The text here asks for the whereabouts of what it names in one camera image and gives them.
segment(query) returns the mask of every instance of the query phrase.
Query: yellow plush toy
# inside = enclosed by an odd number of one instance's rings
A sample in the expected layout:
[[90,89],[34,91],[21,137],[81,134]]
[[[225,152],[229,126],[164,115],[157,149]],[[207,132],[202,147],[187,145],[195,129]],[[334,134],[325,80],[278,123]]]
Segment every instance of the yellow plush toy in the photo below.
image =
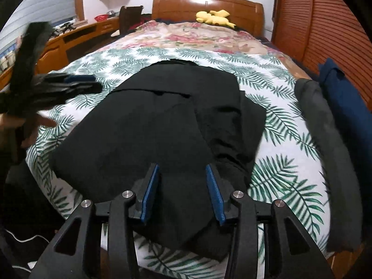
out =
[[220,26],[229,26],[231,28],[235,27],[235,24],[230,23],[228,19],[226,19],[227,16],[229,16],[230,13],[228,13],[225,10],[220,11],[214,11],[211,10],[209,13],[206,11],[200,11],[196,14],[196,20],[199,23],[206,23],[206,24],[218,24]]

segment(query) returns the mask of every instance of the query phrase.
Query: wardrobe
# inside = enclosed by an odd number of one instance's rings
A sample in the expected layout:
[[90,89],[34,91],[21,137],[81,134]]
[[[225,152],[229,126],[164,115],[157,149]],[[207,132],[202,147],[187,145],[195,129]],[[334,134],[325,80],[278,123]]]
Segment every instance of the wardrobe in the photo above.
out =
[[343,0],[277,0],[272,42],[319,73],[331,57],[372,110],[372,44]]

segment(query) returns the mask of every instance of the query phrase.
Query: pink floral bedding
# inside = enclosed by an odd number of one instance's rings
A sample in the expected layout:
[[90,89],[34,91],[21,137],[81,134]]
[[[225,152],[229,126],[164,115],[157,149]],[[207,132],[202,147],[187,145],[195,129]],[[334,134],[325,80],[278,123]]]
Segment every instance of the pink floral bedding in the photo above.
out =
[[125,49],[152,46],[159,48],[191,48],[224,53],[267,54],[270,48],[245,31],[201,23],[167,25],[149,21],[136,32],[117,40],[109,48]]

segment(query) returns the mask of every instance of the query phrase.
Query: bed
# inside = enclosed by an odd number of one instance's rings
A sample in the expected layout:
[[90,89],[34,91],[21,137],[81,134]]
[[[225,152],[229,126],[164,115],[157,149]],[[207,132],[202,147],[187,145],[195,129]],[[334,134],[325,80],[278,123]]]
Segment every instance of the bed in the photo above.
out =
[[[195,22],[196,12],[220,9],[228,11],[230,21],[246,31]],[[246,0],[154,0],[152,16],[188,22],[149,21],[134,33],[61,70],[94,74],[102,82],[103,92],[78,96],[45,112],[58,125],[41,127],[36,144],[27,152],[27,164],[44,195],[67,218],[83,195],[50,169],[51,152],[111,90],[142,68],[170,58],[191,60],[233,73],[246,96],[266,109],[265,131],[247,192],[253,199],[270,203],[284,199],[326,254],[329,196],[318,151],[293,92],[295,77],[301,73],[290,73],[284,55],[255,39],[263,30],[262,5]],[[258,278],[264,277],[265,267],[262,231],[259,226]],[[107,247],[106,233],[104,225],[103,248]],[[173,252],[138,234],[135,246],[140,267],[174,278],[224,277],[227,258],[218,262],[192,252]]]

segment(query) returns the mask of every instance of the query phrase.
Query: silver screw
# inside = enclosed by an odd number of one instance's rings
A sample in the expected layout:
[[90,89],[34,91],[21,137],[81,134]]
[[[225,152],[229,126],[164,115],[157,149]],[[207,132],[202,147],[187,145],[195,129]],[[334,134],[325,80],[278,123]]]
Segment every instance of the silver screw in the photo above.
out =
[[234,191],[233,196],[235,198],[242,198],[244,196],[244,193],[242,191]]
[[132,191],[124,191],[122,195],[123,195],[124,198],[130,198],[130,197],[133,196],[133,192]]
[[81,206],[82,206],[83,208],[88,208],[91,204],[92,204],[92,202],[91,202],[89,199],[83,200],[83,201],[81,202]]
[[275,205],[276,205],[277,207],[279,207],[279,208],[282,208],[282,207],[285,206],[285,202],[284,202],[284,200],[276,199],[274,202],[275,202]]

